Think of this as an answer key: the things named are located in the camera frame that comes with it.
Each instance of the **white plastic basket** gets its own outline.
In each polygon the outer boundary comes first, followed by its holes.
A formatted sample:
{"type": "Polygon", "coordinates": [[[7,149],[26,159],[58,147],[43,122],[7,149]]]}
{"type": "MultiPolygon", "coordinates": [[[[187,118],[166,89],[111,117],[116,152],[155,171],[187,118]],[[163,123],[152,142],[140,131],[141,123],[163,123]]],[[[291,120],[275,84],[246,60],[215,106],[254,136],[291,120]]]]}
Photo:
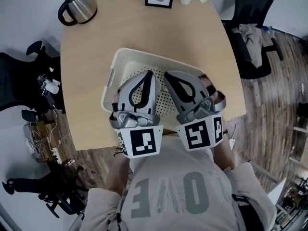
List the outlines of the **white plastic basket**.
{"type": "MultiPolygon", "coordinates": [[[[165,129],[174,130],[179,125],[176,116],[179,114],[168,89],[164,83],[164,73],[168,70],[178,70],[196,76],[203,72],[196,67],[184,64],[166,57],[136,51],[127,48],[119,49],[114,56],[110,67],[110,75],[104,87],[101,106],[103,110],[112,112],[112,101],[117,89],[128,79],[143,71],[152,70],[156,80],[160,81],[160,88],[156,88],[156,115],[160,116],[160,125],[165,129]]],[[[140,86],[133,95],[133,101],[139,102],[142,94],[140,86]]]]}

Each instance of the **electric kettle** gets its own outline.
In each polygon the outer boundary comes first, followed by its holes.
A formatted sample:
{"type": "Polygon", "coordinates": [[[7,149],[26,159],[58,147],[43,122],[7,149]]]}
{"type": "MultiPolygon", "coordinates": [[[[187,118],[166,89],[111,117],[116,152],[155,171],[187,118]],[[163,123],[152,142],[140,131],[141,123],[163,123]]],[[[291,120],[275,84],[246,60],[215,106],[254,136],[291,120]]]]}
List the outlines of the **electric kettle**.
{"type": "Polygon", "coordinates": [[[92,20],[97,13],[97,6],[94,0],[65,0],[58,11],[59,21],[65,26],[73,26],[77,23],[85,24],[92,20]],[[68,22],[64,19],[63,13],[67,11],[73,19],[68,22]]]}

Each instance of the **person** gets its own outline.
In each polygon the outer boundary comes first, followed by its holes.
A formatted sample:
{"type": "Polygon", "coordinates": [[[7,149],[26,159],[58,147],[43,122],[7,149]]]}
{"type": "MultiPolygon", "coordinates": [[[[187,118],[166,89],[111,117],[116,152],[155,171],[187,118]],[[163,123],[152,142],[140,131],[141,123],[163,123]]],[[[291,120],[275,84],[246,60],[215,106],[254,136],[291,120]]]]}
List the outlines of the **person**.
{"type": "Polygon", "coordinates": [[[116,213],[120,213],[116,230],[124,230],[123,223],[129,231],[240,230],[226,171],[232,172],[238,193],[258,207],[263,230],[270,230],[276,208],[251,164],[235,166],[225,130],[224,140],[212,151],[187,152],[173,134],[162,137],[158,155],[129,160],[117,154],[105,188],[89,190],[81,231],[112,230],[116,213]],[[134,175],[126,197],[122,197],[129,166],[134,175]]]}

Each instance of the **wooden table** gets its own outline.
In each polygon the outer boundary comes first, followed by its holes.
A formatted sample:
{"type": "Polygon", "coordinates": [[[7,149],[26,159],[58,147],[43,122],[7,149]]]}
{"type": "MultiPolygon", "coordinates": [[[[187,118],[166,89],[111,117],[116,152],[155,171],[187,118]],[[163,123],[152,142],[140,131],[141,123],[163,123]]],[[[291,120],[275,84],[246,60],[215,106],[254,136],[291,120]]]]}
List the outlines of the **wooden table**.
{"type": "Polygon", "coordinates": [[[242,84],[227,34],[208,0],[172,9],[144,0],[97,0],[87,24],[64,26],[61,72],[64,103],[76,150],[118,144],[101,97],[115,52],[145,51],[202,69],[227,97],[226,120],[246,113],[242,84]]]}

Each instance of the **perforated basket bottom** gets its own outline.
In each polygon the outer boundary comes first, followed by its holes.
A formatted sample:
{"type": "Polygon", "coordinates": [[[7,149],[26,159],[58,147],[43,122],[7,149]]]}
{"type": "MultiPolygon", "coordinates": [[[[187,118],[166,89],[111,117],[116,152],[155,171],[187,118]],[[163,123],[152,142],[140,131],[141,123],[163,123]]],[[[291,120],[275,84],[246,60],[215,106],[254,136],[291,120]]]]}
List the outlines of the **perforated basket bottom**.
{"type": "MultiPolygon", "coordinates": [[[[131,77],[138,75],[139,73],[142,73],[147,70],[152,70],[156,79],[158,79],[161,83],[161,89],[160,92],[156,98],[156,112],[155,114],[160,116],[161,118],[170,114],[170,113],[177,113],[177,109],[175,107],[175,104],[171,98],[171,95],[166,87],[166,84],[164,82],[164,73],[161,68],[153,67],[153,66],[145,66],[143,64],[140,64],[140,68],[136,66],[138,63],[134,63],[134,68],[126,68],[133,71],[125,71],[125,74],[123,75],[122,84],[126,82],[131,77]]],[[[134,103],[139,103],[141,100],[141,94],[142,94],[142,88],[143,85],[138,87],[138,89],[133,94],[133,101],[134,103]]]]}

